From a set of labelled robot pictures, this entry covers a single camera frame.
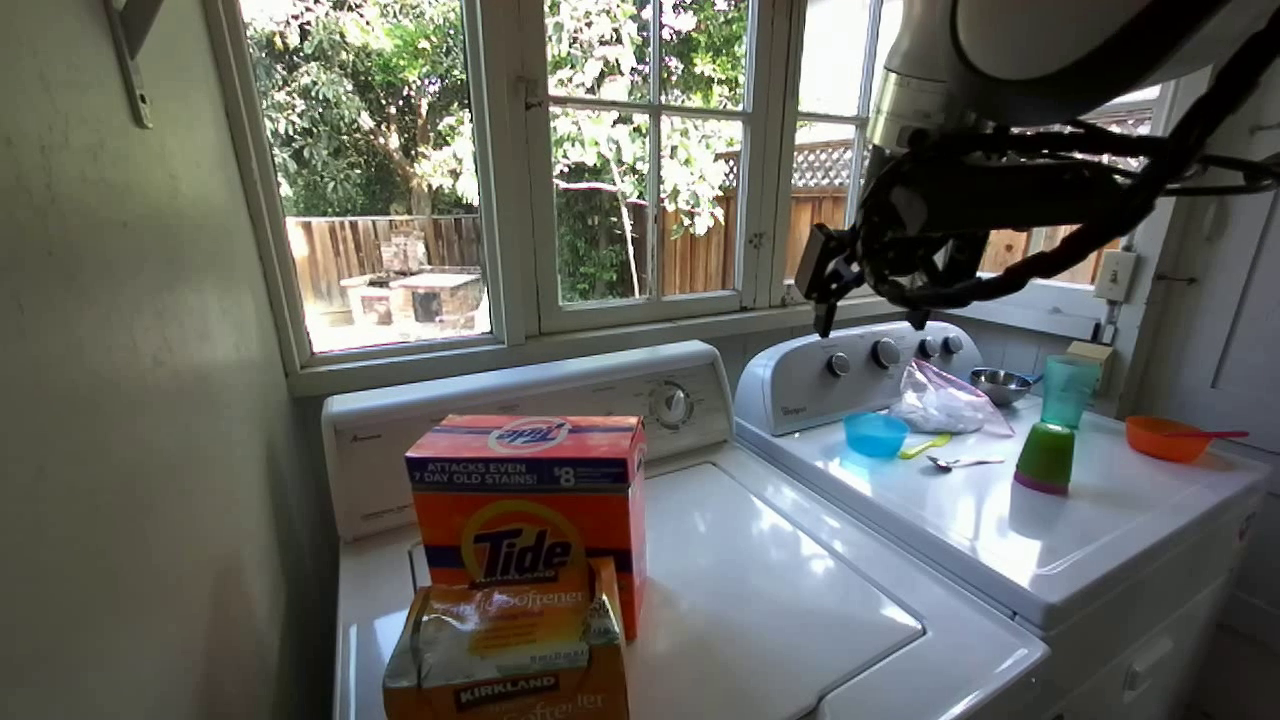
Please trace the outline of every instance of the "window pane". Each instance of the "window pane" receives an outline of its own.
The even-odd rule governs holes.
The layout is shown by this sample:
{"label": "window pane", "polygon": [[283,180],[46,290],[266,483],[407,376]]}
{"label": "window pane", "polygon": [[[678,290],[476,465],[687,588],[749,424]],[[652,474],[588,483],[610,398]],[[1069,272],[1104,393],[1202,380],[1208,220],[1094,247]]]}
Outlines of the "window pane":
{"label": "window pane", "polygon": [[[875,61],[867,61],[867,21],[882,8]],[[867,114],[882,86],[885,56],[902,27],[902,0],[810,0],[806,8],[806,56],[802,56],[802,114],[856,116]]]}
{"label": "window pane", "polygon": [[666,125],[666,298],[731,290],[742,148],[742,121]]}
{"label": "window pane", "polygon": [[641,299],[650,237],[650,121],[554,107],[557,298]]}
{"label": "window pane", "polygon": [[550,0],[545,14],[554,97],[650,97],[650,21],[641,5]]}
{"label": "window pane", "polygon": [[461,0],[242,0],[312,354],[487,333]]}
{"label": "window pane", "polygon": [[792,148],[792,223],[786,247],[786,282],[797,282],[797,266],[814,223],[846,229],[852,196],[856,130],[852,125],[797,125]]}
{"label": "window pane", "polygon": [[745,107],[749,0],[666,0],[660,99],[686,107]]}

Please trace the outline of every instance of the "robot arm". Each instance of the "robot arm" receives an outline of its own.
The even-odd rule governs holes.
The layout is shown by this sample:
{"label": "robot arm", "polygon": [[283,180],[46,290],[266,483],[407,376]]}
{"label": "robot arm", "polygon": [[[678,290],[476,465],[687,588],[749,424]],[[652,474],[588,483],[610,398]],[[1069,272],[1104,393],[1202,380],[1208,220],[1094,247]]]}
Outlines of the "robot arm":
{"label": "robot arm", "polygon": [[[934,310],[1019,294],[1134,233],[1158,196],[1203,193],[1183,189],[1203,166],[1246,178],[1230,193],[1274,189],[1278,167],[1202,148],[1278,53],[1278,0],[907,0],[856,220],[846,233],[817,229],[797,267],[817,333],[831,333],[841,298],[862,286],[915,325]],[[1212,89],[1170,135],[1114,135],[1079,121],[1220,56]],[[994,229],[1035,223],[1079,229],[1052,252],[978,277]]]}

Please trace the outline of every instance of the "lid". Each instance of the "lid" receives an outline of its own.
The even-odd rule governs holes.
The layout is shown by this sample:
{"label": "lid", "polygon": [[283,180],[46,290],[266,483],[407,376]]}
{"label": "lid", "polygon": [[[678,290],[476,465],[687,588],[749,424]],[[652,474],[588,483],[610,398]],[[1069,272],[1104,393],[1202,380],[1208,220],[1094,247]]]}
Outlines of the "lid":
{"label": "lid", "polygon": [[1025,399],[1012,421],[1012,442],[945,444],[948,461],[1000,455],[948,477],[927,474],[924,455],[866,461],[846,448],[841,424],[792,435],[742,430],[742,442],[1044,632],[1125,586],[1119,569],[1263,482],[1260,465],[1223,453],[1202,465],[1136,455],[1116,421],[1087,416],[1075,434],[1069,495],[1044,495],[1012,483],[1035,399]]}
{"label": "lid", "polygon": [[635,715],[806,715],[927,627],[715,465],[646,491]]}

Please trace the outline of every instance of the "green foliage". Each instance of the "green foliage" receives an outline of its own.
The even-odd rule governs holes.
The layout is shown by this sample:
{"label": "green foliage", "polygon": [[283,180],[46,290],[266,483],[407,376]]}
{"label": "green foliage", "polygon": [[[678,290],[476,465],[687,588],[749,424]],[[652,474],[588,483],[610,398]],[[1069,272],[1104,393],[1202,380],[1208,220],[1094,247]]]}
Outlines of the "green foliage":
{"label": "green foliage", "polygon": [[[745,0],[545,0],[554,97],[745,107]],[[461,0],[308,0],[250,27],[253,71],[292,216],[455,211],[476,206]],[[641,294],[660,134],[660,211],[714,233],[735,121],[554,107],[563,299]]]}
{"label": "green foliage", "polygon": [[301,5],[250,27],[253,78],[298,216],[436,211],[476,200],[466,159],[467,56],[455,5]]}

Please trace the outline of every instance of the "orange detergent box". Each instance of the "orange detergent box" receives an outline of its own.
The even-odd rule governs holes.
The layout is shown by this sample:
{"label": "orange detergent box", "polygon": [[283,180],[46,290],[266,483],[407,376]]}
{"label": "orange detergent box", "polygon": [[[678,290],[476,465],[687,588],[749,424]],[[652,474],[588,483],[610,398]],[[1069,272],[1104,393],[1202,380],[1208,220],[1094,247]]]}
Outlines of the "orange detergent box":
{"label": "orange detergent box", "polygon": [[386,670],[389,720],[623,720],[628,670],[614,562],[581,588],[433,586]]}
{"label": "orange detergent box", "polygon": [[445,416],[406,455],[433,586],[581,588],[610,557],[635,640],[641,444],[635,416]]}

